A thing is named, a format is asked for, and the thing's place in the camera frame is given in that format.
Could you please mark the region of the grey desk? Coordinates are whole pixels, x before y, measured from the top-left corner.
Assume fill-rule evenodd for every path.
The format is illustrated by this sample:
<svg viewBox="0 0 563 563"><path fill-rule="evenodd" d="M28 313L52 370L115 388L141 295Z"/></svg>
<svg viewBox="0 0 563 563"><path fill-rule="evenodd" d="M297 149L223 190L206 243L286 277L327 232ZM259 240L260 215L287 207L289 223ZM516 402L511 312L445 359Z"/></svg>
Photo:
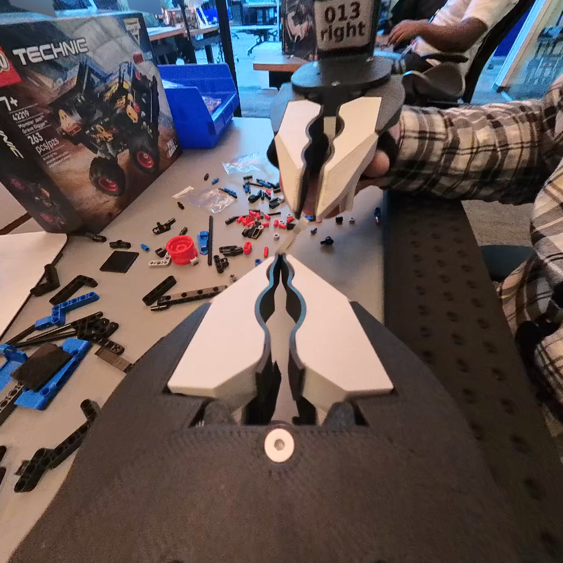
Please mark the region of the grey desk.
<svg viewBox="0 0 563 563"><path fill-rule="evenodd" d="M152 268L148 265L153 250L162 247L170 237L152 233L157 221L175 218L172 236L187 227L193 240L198 232L207 229L209 214L205 209L185 205L185 210L180 211L173 198L189 186L195 189L207 187L209 182L203 180L206 173L209 173L209 180L219 177L220 186L235 188L239 193L231 206L215 216L213 249L243 241L239 225L225 224L229 217L248 210L241 191L243 175L226 174L222 164L245 154L265 155L271 139L268 119L234 118L214 148L184 151L104 230L109 241L125 240L132 244L133 251L140 253L125 274L99 270L111 253L108 244L90 242L82 237L70 238L57 263L61 282L65 284L79 274L92 277L98 282L94 291L100 299L72 312L69 318L102 311L119 324L113 340L124 346L123 356L134 363L199 306L197 302L185 303L164 312L153 312L142 302L142 297L150 289L169 275L177 280L173 293L229 284L230 275L241 278L255 268L255 259L263 257L264 246L268 246L273 254L279 244L273 240L272 234L266 233L252 244L249 256L234 258L228 271L221 275L202 258L194 266L171 264L165 268ZM383 195L376 187L361 191L355 199L353 212L344 215L343 225L336 225L334 219L323 221L316 235L302 231L289 249L302 264L349 300L362 304L379 321L384 319L382 234L373 212L376 207L382 207ZM141 243L152 251L143 251L139 246ZM21 462L30 459L42 447L59 445L84 423L81 402L89 398L103 406L123 380L124 373L95 356L96 349L92 347L44 411L16 407L1 425L1 445L6 447L1 461L1 466L6 469L1 483L1 562L9 561L12 552L46 510L72 467L75 453L57 468L47 471L33 491L15 493L16 471Z"/></svg>

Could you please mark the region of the dark printed box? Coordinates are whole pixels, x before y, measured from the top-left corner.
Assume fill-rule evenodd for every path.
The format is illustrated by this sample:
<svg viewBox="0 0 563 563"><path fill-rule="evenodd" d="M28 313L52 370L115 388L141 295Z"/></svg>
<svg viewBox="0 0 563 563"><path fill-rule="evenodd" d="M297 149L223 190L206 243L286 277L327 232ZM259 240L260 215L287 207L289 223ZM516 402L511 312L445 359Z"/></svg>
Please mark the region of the dark printed box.
<svg viewBox="0 0 563 563"><path fill-rule="evenodd" d="M281 42L284 55L311 62L316 55L314 1L281 1Z"/></svg>

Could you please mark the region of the black perforated panel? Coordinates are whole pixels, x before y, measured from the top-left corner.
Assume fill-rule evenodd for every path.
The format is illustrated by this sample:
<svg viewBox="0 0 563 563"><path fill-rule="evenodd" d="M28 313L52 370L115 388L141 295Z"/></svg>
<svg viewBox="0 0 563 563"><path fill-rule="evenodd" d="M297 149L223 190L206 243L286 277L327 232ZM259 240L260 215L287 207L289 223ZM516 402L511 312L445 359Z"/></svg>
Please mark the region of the black perforated panel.
<svg viewBox="0 0 563 563"><path fill-rule="evenodd" d="M384 192L384 321L457 402L524 562L562 562L562 463L460 202Z"/></svg>

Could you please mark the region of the blue plastic bin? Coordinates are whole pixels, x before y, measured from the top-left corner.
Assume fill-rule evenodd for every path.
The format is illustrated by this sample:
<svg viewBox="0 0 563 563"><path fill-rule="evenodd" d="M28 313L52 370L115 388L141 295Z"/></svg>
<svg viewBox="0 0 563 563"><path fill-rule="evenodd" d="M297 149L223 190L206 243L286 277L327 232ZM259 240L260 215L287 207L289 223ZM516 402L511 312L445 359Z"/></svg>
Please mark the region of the blue plastic bin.
<svg viewBox="0 0 563 563"><path fill-rule="evenodd" d="M227 64L159 65L160 78L183 149L211 149L240 108Z"/></svg>

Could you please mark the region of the black metal post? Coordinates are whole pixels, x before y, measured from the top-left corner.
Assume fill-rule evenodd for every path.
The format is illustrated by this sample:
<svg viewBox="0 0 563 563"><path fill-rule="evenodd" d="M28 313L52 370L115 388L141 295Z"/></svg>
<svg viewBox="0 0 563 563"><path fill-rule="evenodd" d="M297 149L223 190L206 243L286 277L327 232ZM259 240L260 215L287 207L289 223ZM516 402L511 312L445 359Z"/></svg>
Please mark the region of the black metal post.
<svg viewBox="0 0 563 563"><path fill-rule="evenodd" d="M231 41L228 3L227 1L215 1L215 4L217 9L217 18L218 18L218 26L219 26L220 38L221 38L221 44L223 50L223 58L229 67L235 85L237 96L240 97L238 91L237 77L236 77L233 44Z"/></svg>

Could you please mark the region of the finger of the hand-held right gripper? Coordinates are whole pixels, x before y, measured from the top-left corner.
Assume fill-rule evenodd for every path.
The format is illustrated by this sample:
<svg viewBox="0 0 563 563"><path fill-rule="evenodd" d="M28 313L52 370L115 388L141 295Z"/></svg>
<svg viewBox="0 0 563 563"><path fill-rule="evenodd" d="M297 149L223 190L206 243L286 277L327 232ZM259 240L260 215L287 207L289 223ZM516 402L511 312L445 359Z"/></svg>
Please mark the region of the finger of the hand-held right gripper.
<svg viewBox="0 0 563 563"><path fill-rule="evenodd" d="M281 187L295 218L330 214L330 141L323 110L311 100L289 101L274 138Z"/></svg>
<svg viewBox="0 0 563 563"><path fill-rule="evenodd" d="M342 104L337 113L341 127L319 174L315 218L323 220L338 208L351 211L359 179L376 152L380 96L364 96Z"/></svg>

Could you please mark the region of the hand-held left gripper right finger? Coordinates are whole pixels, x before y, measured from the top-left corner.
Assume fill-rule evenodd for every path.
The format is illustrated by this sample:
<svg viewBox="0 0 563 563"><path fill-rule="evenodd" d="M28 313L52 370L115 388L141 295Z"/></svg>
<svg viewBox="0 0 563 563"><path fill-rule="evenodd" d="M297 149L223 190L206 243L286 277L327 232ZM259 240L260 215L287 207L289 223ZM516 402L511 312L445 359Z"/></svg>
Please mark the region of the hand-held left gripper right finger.
<svg viewBox="0 0 563 563"><path fill-rule="evenodd" d="M388 395L394 385L348 298L289 255L281 256L289 338L288 377L298 424L314 425L318 411Z"/></svg>

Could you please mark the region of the short black beam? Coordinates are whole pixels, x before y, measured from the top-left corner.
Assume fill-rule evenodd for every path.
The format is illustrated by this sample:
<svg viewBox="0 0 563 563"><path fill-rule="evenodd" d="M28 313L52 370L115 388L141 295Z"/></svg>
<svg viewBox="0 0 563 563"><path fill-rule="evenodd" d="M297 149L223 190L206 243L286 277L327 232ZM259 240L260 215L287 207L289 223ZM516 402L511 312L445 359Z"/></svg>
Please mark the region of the short black beam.
<svg viewBox="0 0 563 563"><path fill-rule="evenodd" d="M153 289L151 289L142 298L145 306L151 306L156 301L163 297L170 289L172 289L177 283L176 278L173 275L166 277L163 281L157 284Z"/></svg>

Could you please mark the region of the person's right hand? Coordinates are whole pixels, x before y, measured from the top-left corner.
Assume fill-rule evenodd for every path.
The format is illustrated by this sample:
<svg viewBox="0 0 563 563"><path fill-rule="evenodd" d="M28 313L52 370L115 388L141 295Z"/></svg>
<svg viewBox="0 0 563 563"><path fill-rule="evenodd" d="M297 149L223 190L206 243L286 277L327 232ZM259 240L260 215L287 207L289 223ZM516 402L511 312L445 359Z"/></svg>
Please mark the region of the person's right hand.
<svg viewBox="0 0 563 563"><path fill-rule="evenodd" d="M399 123L385 131L378 141L376 152L360 176L356 194L370 186L386 189L390 185L389 171L395 163L400 138Z"/></svg>

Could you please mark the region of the person's plaid shirt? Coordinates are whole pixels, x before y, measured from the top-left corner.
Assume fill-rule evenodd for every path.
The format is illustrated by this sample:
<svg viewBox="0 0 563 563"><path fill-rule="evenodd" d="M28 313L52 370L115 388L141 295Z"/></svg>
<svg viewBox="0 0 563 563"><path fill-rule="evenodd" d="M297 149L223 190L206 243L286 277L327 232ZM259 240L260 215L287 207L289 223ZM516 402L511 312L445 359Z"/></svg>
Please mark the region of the person's plaid shirt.
<svg viewBox="0 0 563 563"><path fill-rule="evenodd" d="M503 312L540 400L562 421L562 163L530 221L533 255L503 281Z"/></svg>

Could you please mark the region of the black perforated connector brick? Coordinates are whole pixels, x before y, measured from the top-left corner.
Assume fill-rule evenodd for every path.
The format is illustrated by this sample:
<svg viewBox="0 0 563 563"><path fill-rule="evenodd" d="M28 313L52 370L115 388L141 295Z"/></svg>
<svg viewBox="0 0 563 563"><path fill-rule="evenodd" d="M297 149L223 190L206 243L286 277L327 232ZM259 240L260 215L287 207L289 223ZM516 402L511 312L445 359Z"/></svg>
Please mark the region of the black perforated connector brick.
<svg viewBox="0 0 563 563"><path fill-rule="evenodd" d="M83 319L76 323L77 338L85 340L112 352L116 355L122 355L124 347L112 340L113 335L117 332L120 325L105 317Z"/></svg>

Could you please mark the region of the black straight beam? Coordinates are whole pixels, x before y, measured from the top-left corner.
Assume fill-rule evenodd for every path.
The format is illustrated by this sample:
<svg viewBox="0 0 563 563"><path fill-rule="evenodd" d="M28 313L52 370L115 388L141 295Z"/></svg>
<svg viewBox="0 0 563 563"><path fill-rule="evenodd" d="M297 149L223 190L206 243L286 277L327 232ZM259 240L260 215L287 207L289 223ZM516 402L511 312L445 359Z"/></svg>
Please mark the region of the black straight beam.
<svg viewBox="0 0 563 563"><path fill-rule="evenodd" d="M24 390L24 386L17 380L10 380L1 390L1 417L0 425L11 415L16 405L15 402Z"/></svg>

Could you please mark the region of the toy truck set box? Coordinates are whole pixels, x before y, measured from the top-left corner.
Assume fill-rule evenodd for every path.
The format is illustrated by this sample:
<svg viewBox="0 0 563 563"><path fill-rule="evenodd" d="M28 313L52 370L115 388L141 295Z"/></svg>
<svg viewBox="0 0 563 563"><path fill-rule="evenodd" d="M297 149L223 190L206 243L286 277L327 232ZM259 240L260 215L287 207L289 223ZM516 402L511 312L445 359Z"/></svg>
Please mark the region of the toy truck set box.
<svg viewBox="0 0 563 563"><path fill-rule="evenodd" d="M141 12L1 12L1 183L42 229L98 234L180 155Z"/></svg>

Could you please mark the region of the black chair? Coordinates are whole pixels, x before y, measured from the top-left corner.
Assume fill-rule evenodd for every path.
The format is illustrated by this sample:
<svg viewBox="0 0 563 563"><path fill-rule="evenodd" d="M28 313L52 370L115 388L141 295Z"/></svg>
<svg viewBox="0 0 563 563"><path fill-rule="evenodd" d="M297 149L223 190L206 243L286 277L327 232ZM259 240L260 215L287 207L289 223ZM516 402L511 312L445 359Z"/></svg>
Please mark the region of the black chair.
<svg viewBox="0 0 563 563"><path fill-rule="evenodd" d="M409 46L397 67L403 75L405 103L450 108L460 100L470 102L485 64L533 3L515 1L512 10L483 36L470 58L443 52L419 56Z"/></svg>

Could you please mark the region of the person's right forearm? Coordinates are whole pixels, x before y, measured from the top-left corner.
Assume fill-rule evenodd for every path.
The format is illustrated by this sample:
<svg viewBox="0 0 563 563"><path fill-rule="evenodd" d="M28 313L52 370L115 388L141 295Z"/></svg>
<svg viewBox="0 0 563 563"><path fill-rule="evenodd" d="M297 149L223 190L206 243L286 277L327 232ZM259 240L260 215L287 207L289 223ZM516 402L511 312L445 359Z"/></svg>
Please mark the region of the person's right forearm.
<svg viewBox="0 0 563 563"><path fill-rule="evenodd" d="M405 106L384 186L446 199L562 206L562 77L540 100Z"/></svg>

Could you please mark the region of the clear plastic bag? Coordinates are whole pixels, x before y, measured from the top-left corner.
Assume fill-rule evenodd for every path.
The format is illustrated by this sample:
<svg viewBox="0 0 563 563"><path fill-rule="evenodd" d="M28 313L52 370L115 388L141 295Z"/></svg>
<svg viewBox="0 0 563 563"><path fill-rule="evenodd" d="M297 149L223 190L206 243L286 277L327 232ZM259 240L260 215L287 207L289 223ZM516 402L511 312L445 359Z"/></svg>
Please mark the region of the clear plastic bag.
<svg viewBox="0 0 563 563"><path fill-rule="evenodd" d="M179 201L183 206L198 207L210 213L220 213L237 200L236 192L231 193L215 186L188 186L173 194L172 198Z"/></svg>
<svg viewBox="0 0 563 563"><path fill-rule="evenodd" d="M259 152L240 155L231 158L227 162L222 162L222 166L226 174L244 174L249 175L255 172L264 171L269 164L266 156Z"/></svg>

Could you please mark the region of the blue and black brick assembly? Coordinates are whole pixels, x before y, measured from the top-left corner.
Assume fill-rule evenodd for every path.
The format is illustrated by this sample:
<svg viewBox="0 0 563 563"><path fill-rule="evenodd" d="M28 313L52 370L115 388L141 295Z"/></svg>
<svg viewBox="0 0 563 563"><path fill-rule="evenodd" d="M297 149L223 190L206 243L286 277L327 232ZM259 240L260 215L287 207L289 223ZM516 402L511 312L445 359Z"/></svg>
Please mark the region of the blue and black brick assembly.
<svg viewBox="0 0 563 563"><path fill-rule="evenodd" d="M89 351L90 343L68 338L61 346L46 343L27 354L12 346L1 345L1 390L17 380L24 390L16 407L42 411L62 389Z"/></svg>

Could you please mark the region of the blue angled beam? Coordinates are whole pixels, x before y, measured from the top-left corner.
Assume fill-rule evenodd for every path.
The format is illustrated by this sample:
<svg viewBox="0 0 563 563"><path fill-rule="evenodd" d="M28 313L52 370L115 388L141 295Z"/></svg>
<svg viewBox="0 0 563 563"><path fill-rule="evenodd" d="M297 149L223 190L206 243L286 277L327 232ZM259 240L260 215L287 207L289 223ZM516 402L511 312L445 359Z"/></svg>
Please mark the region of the blue angled beam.
<svg viewBox="0 0 563 563"><path fill-rule="evenodd" d="M100 299L96 292L88 292L86 294L74 297L73 299L64 301L52 307L51 315L37 320L33 328L36 330L45 330L53 327L62 327L66 321L67 313L95 303Z"/></svg>

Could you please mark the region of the white book stand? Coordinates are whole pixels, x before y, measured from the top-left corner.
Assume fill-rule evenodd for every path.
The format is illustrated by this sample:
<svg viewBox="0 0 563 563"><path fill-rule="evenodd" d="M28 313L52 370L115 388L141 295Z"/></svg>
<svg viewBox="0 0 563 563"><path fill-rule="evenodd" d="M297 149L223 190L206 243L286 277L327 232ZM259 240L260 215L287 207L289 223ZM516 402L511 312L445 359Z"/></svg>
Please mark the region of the white book stand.
<svg viewBox="0 0 563 563"><path fill-rule="evenodd" d="M1 334L66 243L65 234L44 231L1 236Z"/></svg>

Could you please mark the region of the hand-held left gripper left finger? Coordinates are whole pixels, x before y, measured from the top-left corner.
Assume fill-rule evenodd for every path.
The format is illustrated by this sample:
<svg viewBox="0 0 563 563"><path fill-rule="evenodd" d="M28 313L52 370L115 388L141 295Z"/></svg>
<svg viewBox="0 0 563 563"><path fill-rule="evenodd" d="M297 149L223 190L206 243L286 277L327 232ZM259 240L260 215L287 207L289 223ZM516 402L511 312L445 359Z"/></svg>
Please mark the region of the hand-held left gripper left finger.
<svg viewBox="0 0 563 563"><path fill-rule="evenodd" d="M211 301L168 380L170 392L220 401L230 412L241 409L249 424L270 422L281 383L267 327L280 281L278 259L266 259Z"/></svg>

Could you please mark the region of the pile of small mixed bricks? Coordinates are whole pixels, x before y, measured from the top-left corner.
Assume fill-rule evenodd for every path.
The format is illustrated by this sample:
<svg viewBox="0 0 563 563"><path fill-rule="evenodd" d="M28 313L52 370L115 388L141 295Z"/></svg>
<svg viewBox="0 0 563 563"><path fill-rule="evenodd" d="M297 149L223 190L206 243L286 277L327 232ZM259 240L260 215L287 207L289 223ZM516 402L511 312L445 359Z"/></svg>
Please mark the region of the pile of small mixed bricks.
<svg viewBox="0 0 563 563"><path fill-rule="evenodd" d="M351 192L349 193L349 195L352 196L352 200L351 200L351 205L354 205L354 197L355 195L357 195L356 193L356 189L352 189ZM335 220L338 219L338 223L341 223L341 219L342 219L342 215L345 215L346 213L349 213L350 210L338 210L338 208L336 208L336 210L334 212L331 212L331 214L329 214L329 219L331 217L334 217ZM278 220L278 213L271 213L270 215L268 215L267 213L262 213L259 210L250 210L250 213L247 215L236 215L233 216L231 218L229 218L229 220L226 222L227 224L231 224L234 222L239 222L243 227L244 227L244 232L243 232L243 236L249 239L257 239L258 237L261 236L262 232L264 229L273 229L274 230L274 235L273 238L275 240L278 240L278 230L284 230L286 229L287 231L291 231L294 227L294 225L292 224L293 222L297 222L299 220L295 219L293 217L293 215L290 213L287 220L285 222ZM307 228L307 230L311 230L312 234L315 234L318 230L318 227L320 226L321 222L323 221L323 219L320 218L315 218L314 222L311 222L310 226ZM196 238L196 243L194 243L198 248L198 241Z"/></svg>

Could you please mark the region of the red wheel hub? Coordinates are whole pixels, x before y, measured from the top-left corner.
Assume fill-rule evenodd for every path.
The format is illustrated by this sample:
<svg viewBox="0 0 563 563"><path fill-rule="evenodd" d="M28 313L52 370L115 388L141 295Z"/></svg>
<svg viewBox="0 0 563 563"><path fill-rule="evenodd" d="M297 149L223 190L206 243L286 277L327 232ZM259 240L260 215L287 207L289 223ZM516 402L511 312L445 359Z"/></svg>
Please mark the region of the red wheel hub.
<svg viewBox="0 0 563 563"><path fill-rule="evenodd" d="M198 250L193 239L188 235L178 235L171 238L165 249L174 264L184 266L198 260Z"/></svg>

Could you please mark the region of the long black beam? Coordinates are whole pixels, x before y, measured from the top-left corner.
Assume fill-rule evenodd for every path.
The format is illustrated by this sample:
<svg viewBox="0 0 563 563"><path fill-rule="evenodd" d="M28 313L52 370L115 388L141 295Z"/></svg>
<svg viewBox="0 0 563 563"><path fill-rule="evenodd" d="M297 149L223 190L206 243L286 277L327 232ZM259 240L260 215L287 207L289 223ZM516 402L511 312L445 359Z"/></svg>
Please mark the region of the long black beam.
<svg viewBox="0 0 563 563"><path fill-rule="evenodd" d="M226 290L227 287L227 285L215 285L194 291L165 294L159 297L155 304L150 306L150 310L153 312L165 311L172 306L212 299Z"/></svg>

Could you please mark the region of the black flat panel tile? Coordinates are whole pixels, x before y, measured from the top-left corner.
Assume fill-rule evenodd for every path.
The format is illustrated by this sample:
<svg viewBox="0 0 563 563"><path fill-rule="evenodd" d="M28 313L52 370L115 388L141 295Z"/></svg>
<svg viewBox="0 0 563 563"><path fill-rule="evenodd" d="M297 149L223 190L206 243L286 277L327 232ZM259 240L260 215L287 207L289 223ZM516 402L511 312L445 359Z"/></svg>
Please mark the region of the black flat panel tile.
<svg viewBox="0 0 563 563"><path fill-rule="evenodd" d="M116 250L100 266L100 271L126 273L138 256L138 252Z"/></svg>

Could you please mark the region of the black bent connector beam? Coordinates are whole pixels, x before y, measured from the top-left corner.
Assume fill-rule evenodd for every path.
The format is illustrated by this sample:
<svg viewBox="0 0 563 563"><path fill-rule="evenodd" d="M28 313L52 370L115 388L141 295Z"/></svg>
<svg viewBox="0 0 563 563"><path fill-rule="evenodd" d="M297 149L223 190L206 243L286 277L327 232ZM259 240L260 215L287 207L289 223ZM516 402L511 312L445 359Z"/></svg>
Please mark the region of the black bent connector beam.
<svg viewBox="0 0 563 563"><path fill-rule="evenodd" d="M42 297L60 288L60 279L56 266L53 263L44 266L44 272L37 284L30 290L34 297Z"/></svg>

